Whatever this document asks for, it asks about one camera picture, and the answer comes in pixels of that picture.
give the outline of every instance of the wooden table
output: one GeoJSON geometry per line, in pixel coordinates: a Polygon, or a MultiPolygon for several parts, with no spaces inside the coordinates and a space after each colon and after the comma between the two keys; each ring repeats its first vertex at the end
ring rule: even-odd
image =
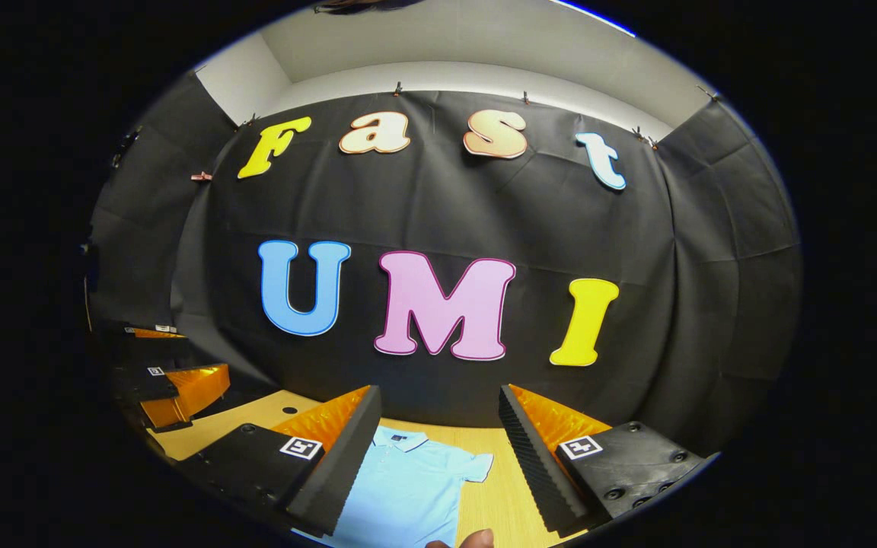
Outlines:
{"type": "MultiPolygon", "coordinates": [[[[267,428],[276,426],[293,417],[283,413],[283,408],[292,406],[305,412],[320,403],[281,390],[226,412],[196,419],[189,428],[161,434],[149,432],[168,457],[181,460],[201,451],[240,424],[251,422],[267,428]]],[[[471,454],[488,452],[494,455],[493,467],[485,482],[463,485],[456,546],[467,535],[487,527],[492,528],[496,545],[507,548],[549,547],[584,533],[579,531],[569,537],[560,537],[547,531],[502,428],[459,428],[393,419],[381,419],[381,424],[399,430],[424,432],[431,440],[455,445],[471,454]]]]}

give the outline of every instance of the polo shirt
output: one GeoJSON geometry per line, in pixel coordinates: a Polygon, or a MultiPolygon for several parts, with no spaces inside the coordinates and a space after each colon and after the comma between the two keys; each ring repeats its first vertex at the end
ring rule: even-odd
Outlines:
{"type": "Polygon", "coordinates": [[[379,426],[332,537],[293,533],[334,548],[453,546],[463,482],[484,482],[492,464],[491,454],[379,426]]]}

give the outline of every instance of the ceiling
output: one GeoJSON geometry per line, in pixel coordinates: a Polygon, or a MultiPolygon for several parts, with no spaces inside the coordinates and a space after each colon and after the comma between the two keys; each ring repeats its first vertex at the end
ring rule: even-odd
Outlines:
{"type": "Polygon", "coordinates": [[[392,62],[478,62],[601,91],[671,127],[706,104],[693,72],[605,22],[551,0],[425,0],[396,11],[297,11],[259,30],[293,83],[392,62]]]}

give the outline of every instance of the letter u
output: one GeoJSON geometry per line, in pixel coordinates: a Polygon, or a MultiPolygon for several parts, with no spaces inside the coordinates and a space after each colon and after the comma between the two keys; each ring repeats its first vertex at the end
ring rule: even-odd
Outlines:
{"type": "Polygon", "coordinates": [[[262,308],[273,325],[299,336],[326,333],[337,321],[340,302],[340,265],[351,257],[351,247],[340,242],[317,242],[310,257],[317,261],[317,298],[310,312],[289,304],[289,264],[296,257],[292,242],[271,240],[259,246],[262,259],[262,308]]]}

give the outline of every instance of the letter m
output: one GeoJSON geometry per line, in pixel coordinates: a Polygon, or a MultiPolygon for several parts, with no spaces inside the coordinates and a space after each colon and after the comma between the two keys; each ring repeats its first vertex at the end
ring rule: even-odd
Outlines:
{"type": "Polygon", "coordinates": [[[445,348],[455,327],[462,322],[462,337],[451,347],[463,360],[498,360],[505,354],[499,340],[505,286],[516,267],[505,260],[474,260],[445,296],[432,264],[421,253],[392,252],[381,256],[387,272],[387,319],[384,334],[375,348],[386,354],[413,354],[418,344],[411,339],[414,318],[429,354],[445,348]]]}

